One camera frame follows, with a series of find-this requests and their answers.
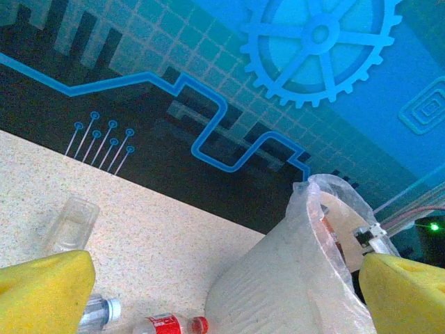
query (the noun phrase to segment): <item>red bottle cap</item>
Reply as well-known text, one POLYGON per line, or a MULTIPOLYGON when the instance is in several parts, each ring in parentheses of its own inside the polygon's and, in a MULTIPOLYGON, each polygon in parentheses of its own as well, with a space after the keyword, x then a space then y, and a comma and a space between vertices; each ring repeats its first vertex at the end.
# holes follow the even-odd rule
POLYGON ((204 317, 195 317, 191 323, 193 334, 207 334, 209 331, 209 322, 204 317))

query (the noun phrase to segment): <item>square spiral graphic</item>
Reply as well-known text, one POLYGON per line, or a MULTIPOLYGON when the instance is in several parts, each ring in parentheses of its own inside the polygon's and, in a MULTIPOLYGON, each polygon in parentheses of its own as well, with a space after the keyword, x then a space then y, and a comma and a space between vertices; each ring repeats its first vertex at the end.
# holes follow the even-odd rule
POLYGON ((415 134, 431 131, 445 120, 445 77, 439 77, 409 101, 398 117, 415 134))

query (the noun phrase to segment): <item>grid pattern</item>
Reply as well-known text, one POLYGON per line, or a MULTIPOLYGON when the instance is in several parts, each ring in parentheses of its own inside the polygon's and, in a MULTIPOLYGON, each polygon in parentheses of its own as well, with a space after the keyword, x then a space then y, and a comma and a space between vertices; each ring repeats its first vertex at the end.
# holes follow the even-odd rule
POLYGON ((403 1, 398 9, 431 56, 445 66, 445 1, 403 1))
MULTIPOLYGON (((19 2, 32 9, 30 23, 42 28, 51 0, 19 2)), ((2 6, 10 16, 0 15, 1 22, 11 23, 17 4, 11 0, 2 6)), ((249 59, 239 53, 243 41, 191 0, 70 0, 55 43, 59 52, 68 54, 84 11, 97 18, 81 57, 85 66, 94 66, 110 28, 116 29, 122 39, 110 63, 112 70, 122 75, 149 70, 161 76, 173 67, 191 73, 243 112, 229 129, 216 130, 233 142, 249 146, 244 137, 258 122, 282 132, 310 153, 305 163, 313 173, 339 170, 359 185, 357 190, 373 207, 416 180, 323 103, 297 110, 291 103, 280 106, 276 97, 267 100, 265 89, 252 85, 256 76, 244 71, 249 59)), ((170 113, 208 121, 185 107, 170 113)), ((282 164, 264 154, 270 168, 282 164)))

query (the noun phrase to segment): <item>yellow foam block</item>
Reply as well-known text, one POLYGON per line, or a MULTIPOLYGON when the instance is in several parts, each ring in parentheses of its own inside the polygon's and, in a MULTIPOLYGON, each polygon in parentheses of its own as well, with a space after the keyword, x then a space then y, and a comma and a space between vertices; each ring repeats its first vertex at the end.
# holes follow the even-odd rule
POLYGON ((0 269, 0 333, 76 333, 94 282, 84 250, 0 269))
POLYGON ((359 282, 378 334, 445 334, 445 269, 369 254, 359 282))

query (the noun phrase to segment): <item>red bottle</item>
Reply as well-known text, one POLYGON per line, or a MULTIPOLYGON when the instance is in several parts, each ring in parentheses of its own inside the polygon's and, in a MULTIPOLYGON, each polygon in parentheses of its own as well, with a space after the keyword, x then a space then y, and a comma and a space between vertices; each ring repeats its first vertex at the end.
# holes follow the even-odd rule
POLYGON ((166 313, 145 318, 135 325, 133 334, 207 334, 209 323, 204 317, 186 319, 166 313))

